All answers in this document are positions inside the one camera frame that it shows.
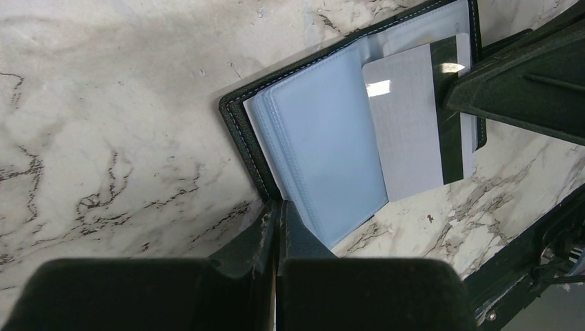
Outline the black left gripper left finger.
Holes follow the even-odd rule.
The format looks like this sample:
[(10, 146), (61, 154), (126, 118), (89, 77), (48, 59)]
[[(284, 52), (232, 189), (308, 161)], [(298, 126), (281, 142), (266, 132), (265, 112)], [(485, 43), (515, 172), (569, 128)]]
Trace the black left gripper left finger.
[(206, 258), (58, 259), (5, 330), (271, 330), (277, 204)]

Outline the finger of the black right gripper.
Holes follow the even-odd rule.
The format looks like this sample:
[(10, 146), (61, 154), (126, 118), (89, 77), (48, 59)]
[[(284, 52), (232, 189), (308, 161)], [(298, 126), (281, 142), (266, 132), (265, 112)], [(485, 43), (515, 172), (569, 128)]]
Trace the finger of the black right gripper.
[(491, 57), (452, 85), (444, 105), (584, 145), (584, 22)]

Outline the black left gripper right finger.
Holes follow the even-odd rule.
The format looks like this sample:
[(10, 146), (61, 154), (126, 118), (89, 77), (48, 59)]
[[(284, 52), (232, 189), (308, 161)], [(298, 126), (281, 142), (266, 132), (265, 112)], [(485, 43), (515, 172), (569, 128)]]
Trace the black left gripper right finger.
[(278, 330), (475, 330), (467, 291), (447, 263), (339, 258), (278, 205)]

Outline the black leather card holder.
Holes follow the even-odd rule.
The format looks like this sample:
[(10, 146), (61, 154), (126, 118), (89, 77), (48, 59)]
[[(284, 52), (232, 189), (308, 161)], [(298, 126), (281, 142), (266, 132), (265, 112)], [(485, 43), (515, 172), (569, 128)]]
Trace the black leather card holder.
[[(219, 111), (262, 198), (293, 202), (327, 248), (393, 202), (362, 68), (460, 33), (471, 68), (483, 57), (477, 2), (428, 1), (223, 96)], [(474, 117), (475, 162), (487, 132)]]

